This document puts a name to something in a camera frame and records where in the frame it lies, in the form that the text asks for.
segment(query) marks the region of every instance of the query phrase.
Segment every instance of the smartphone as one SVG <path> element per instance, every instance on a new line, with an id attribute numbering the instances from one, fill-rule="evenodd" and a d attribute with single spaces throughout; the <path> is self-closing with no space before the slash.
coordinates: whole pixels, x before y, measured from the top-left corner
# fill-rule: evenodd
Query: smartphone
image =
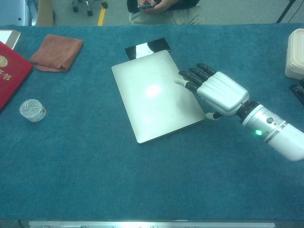
<path id="1" fill-rule="evenodd" d="M 149 9 L 149 8 L 153 8 L 155 5 L 153 4 L 143 4 L 143 5 L 138 5 L 137 8 L 139 9 Z"/>
<path id="2" fill-rule="evenodd" d="M 148 56 L 163 50 L 167 50 L 169 52 L 171 51 L 171 48 L 165 38 L 160 38 L 124 49 L 129 60 Z"/>

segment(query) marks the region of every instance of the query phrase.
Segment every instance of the person's lap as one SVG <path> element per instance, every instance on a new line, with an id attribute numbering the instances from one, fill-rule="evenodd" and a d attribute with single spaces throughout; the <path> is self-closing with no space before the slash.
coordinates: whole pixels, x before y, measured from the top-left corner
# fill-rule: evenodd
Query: person's lap
<path id="1" fill-rule="evenodd" d="M 204 23 L 200 6 L 189 9 L 166 11 L 156 15 L 139 12 L 134 14 L 130 19 L 130 25 L 202 25 Z"/>

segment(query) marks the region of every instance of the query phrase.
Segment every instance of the person's hand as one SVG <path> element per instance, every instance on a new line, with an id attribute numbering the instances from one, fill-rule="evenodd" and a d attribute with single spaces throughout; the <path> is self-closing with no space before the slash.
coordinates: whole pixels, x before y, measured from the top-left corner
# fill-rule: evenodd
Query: person's hand
<path id="1" fill-rule="evenodd" d="M 142 9 L 141 12 L 148 13 L 148 14 L 156 14 L 162 13 L 166 11 L 169 7 L 179 2 L 179 0 L 162 0 L 160 4 L 156 5 L 156 1 L 154 0 L 137 0 L 139 5 L 142 4 L 153 4 L 155 7 L 150 9 Z"/>

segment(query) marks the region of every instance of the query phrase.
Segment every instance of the gray floor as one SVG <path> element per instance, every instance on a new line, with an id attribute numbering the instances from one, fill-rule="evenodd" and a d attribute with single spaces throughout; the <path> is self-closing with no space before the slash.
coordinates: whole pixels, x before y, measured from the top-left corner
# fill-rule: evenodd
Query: gray floor
<path id="1" fill-rule="evenodd" d="M 129 12 L 126 0 L 106 0 L 103 25 L 128 25 Z M 56 12 L 56 25 L 97 25 L 101 4 L 99 0 L 90 0 L 93 16 L 86 13 L 84 2 L 78 3 L 79 12 L 72 10 L 71 0 L 53 0 Z M 275 23 L 288 5 L 289 0 L 201 0 L 206 24 L 266 24 Z M 287 23 L 299 8 L 302 0 L 296 0 L 282 23 Z M 291 20 L 304 22 L 304 4 Z"/>

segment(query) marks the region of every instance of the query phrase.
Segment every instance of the silver laptop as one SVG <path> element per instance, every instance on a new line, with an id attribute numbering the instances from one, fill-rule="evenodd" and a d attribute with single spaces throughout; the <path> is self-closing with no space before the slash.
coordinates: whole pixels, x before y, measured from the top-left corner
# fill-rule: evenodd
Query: silver laptop
<path id="1" fill-rule="evenodd" d="M 136 140 L 143 143 L 204 120 L 194 95 L 175 84 L 167 50 L 112 67 Z"/>

